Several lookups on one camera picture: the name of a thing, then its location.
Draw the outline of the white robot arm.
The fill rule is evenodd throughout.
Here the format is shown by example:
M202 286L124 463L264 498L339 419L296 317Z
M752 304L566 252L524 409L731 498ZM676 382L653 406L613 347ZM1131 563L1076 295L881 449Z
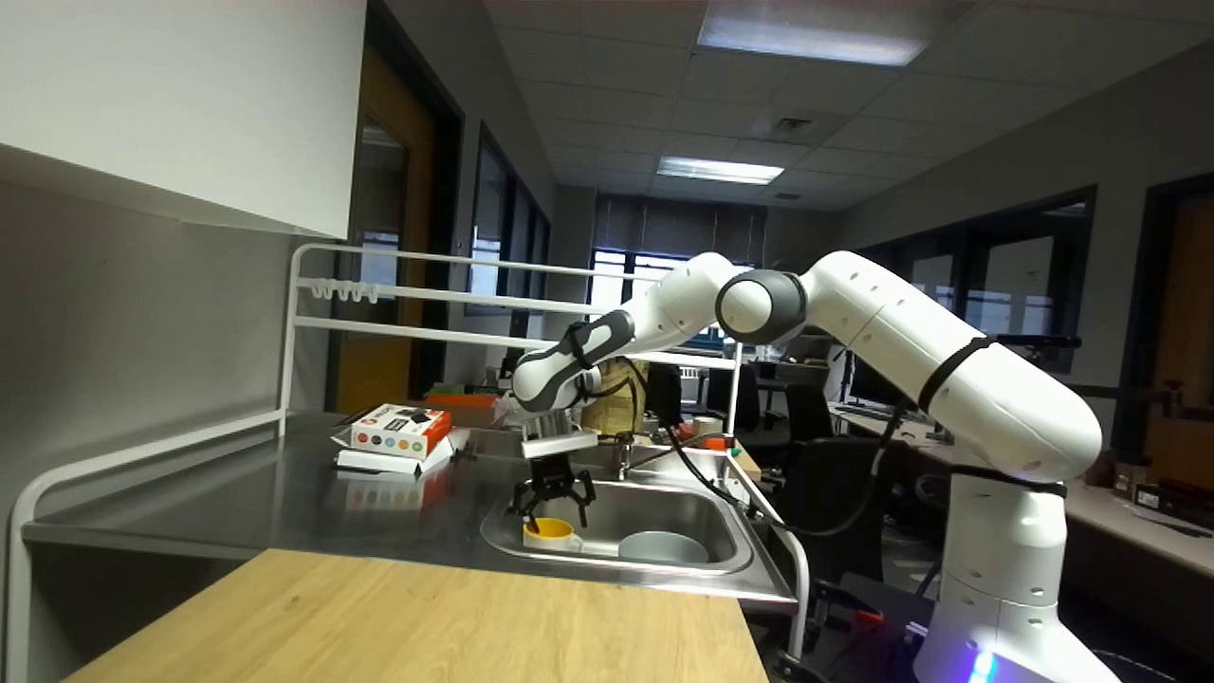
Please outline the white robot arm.
M667 348L710 323L755 347L815 326L960 441L939 594L909 665L917 683L1119 683L1057 620L1067 485L1102 449L1096 415L853 252L832 252L805 274L739 274L721 255L698 255L628 304L524 353L512 398L526 415L560 409L589 369Z

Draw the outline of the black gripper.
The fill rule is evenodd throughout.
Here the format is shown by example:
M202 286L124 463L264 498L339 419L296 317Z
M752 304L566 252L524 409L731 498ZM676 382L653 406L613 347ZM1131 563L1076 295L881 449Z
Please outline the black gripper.
M583 474L583 470L571 474L566 456L536 461L530 480L514 481L512 498L507 498L507 514L514 514L526 530L537 530L537 524L536 524L537 493L536 491L567 491L567 498L578 503L578 519L579 519L579 528L589 528L589 504L595 503L593 474Z

